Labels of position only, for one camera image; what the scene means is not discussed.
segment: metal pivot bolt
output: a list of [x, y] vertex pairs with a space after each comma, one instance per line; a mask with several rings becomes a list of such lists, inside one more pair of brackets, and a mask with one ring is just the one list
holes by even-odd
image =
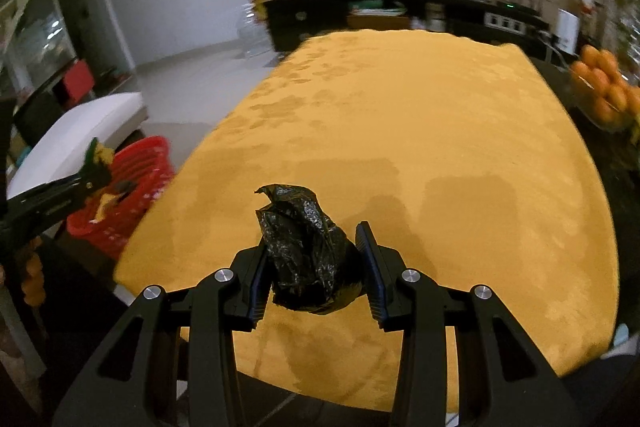
[[491, 295], [494, 294], [489, 286], [484, 285], [476, 286], [476, 288], [474, 289], [474, 293], [476, 294], [476, 297], [484, 300], [488, 299], [489, 297], [491, 297]]
[[227, 282], [234, 278], [234, 273], [228, 268], [221, 268], [213, 277], [215, 277], [218, 282]]
[[418, 282], [420, 280], [420, 272], [413, 268], [409, 268], [402, 272], [402, 278], [407, 282]]
[[142, 292], [142, 295], [145, 299], [155, 299], [161, 293], [160, 286], [147, 286], [145, 290]]

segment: crumpled black plastic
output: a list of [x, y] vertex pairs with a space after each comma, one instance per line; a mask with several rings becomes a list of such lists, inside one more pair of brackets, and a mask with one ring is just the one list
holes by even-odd
[[295, 185], [265, 185], [259, 193], [271, 200], [255, 213], [275, 266], [273, 302], [325, 315], [355, 300], [362, 290], [360, 254], [316, 195]]

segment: bowl of oranges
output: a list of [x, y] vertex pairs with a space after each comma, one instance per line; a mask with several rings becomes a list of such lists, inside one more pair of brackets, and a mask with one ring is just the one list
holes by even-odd
[[640, 114], [640, 87], [629, 85], [610, 51], [586, 45], [570, 69], [578, 107], [596, 126], [619, 132]]

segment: yellow table surface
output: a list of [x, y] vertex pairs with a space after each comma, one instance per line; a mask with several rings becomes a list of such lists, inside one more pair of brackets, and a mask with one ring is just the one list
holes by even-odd
[[[131, 238], [116, 280], [134, 294], [196, 285], [256, 245], [261, 185], [304, 185], [351, 240], [440, 285], [491, 286], [560, 375], [598, 356], [618, 304], [606, 196], [561, 104], [513, 45], [423, 31], [307, 41], [192, 153]], [[321, 399], [390, 410], [401, 333], [365, 297], [318, 316], [270, 303], [235, 333], [238, 369]], [[448, 409], [458, 400], [447, 337]]]

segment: red basket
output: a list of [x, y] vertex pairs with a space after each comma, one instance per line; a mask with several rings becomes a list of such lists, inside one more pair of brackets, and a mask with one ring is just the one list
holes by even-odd
[[136, 188], [99, 223], [91, 223], [99, 198], [66, 218], [66, 229], [78, 239], [85, 239], [116, 261], [151, 204], [174, 177], [169, 162], [169, 143], [162, 136], [150, 136], [118, 152], [110, 165], [111, 185], [130, 180]]

